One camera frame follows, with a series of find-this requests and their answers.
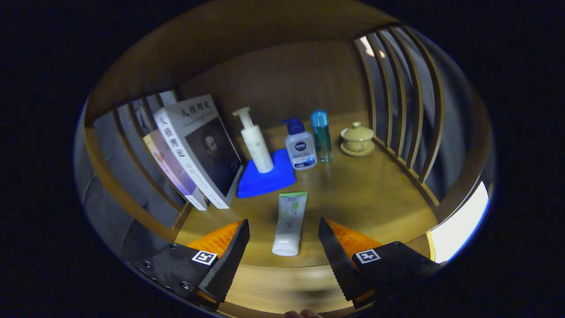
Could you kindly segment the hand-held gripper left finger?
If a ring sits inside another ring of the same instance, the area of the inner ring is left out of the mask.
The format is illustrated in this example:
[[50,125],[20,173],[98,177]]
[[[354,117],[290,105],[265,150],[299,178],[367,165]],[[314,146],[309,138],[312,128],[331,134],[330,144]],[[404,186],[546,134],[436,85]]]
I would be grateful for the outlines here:
[[242,219],[196,240],[192,247],[168,243],[134,262],[134,268],[168,294],[217,310],[232,286],[249,239],[249,221]]

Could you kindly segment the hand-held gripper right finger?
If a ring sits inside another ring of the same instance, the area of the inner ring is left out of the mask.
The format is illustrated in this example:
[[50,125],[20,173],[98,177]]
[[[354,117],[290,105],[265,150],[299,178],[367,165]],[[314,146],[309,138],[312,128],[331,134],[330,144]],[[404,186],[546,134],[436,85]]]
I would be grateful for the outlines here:
[[444,266],[402,242],[382,244],[331,219],[320,219],[317,235],[343,295],[355,308],[391,300]]

